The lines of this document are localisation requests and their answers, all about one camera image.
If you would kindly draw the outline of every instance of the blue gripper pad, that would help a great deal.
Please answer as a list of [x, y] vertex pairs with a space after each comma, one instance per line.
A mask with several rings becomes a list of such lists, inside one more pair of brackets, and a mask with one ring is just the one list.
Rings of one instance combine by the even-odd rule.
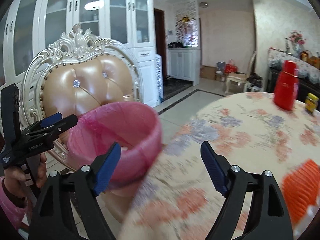
[[109, 149], [107, 157], [96, 174], [96, 185], [93, 188], [93, 192], [96, 197], [106, 190], [111, 176], [118, 164], [118, 161], [120, 160], [120, 156], [121, 147], [118, 143], [115, 143]]
[[58, 112], [56, 114], [53, 114], [53, 115], [43, 119], [40, 126], [42, 128], [46, 128], [46, 127], [49, 127], [49, 126], [55, 124], [56, 122], [60, 121], [61, 119], [62, 119], [62, 114]]
[[216, 191], [220, 192], [222, 196], [227, 197], [228, 178], [215, 158], [216, 154], [208, 142], [201, 144], [200, 153]]

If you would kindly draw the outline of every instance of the tufted leather chair back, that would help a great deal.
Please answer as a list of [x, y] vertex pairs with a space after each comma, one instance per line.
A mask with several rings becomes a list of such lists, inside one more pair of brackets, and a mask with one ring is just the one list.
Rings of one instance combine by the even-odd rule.
[[[133, 101], [133, 85], [126, 64], [112, 55], [101, 55], [79, 64], [57, 65], [46, 76], [40, 94], [44, 117], [57, 112], [80, 116], [112, 102]], [[68, 131], [60, 137], [66, 145]]]

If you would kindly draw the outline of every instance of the red thermos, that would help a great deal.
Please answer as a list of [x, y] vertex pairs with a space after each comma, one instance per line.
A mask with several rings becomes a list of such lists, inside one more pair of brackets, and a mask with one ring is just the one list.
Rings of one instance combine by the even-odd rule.
[[286, 60], [278, 76], [273, 102], [284, 110], [291, 111], [298, 93], [298, 68], [293, 61]]

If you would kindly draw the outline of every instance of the doormat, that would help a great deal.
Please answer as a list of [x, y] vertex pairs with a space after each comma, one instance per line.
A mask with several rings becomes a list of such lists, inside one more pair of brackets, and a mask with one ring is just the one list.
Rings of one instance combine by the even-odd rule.
[[164, 82], [163, 86], [163, 98], [161, 102], [168, 100], [169, 98], [174, 97], [183, 90], [192, 87], [192, 81], [170, 78]]

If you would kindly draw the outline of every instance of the white carved chair frame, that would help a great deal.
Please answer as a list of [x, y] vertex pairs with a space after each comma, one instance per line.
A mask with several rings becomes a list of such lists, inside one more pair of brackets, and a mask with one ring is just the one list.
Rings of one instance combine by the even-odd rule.
[[[52, 72], [53, 68], [58, 67], [58, 65], [59, 67], [63, 67], [69, 64], [78, 64], [100, 55], [114, 55], [126, 63], [132, 76], [134, 100], [142, 102], [142, 75], [135, 56], [119, 41], [110, 38], [100, 38], [91, 34], [90, 29], [86, 30], [83, 34], [81, 25], [76, 24], [69, 35], [62, 33], [59, 40], [50, 44], [47, 49], [39, 52], [25, 73], [21, 85], [20, 101], [22, 115], [28, 125], [45, 117], [43, 109], [41, 109], [42, 83], [43, 80], [46, 80], [46, 76]], [[48, 63], [49, 66], [45, 68], [37, 80], [33, 96], [33, 106], [29, 107], [31, 83], [37, 70], [43, 67], [45, 63]], [[59, 162], [65, 163], [64, 160], [67, 158], [68, 150], [60, 140], [56, 140], [54, 141], [54, 149], [50, 150], [49, 153]], [[75, 171], [72, 165], [67, 166]]]

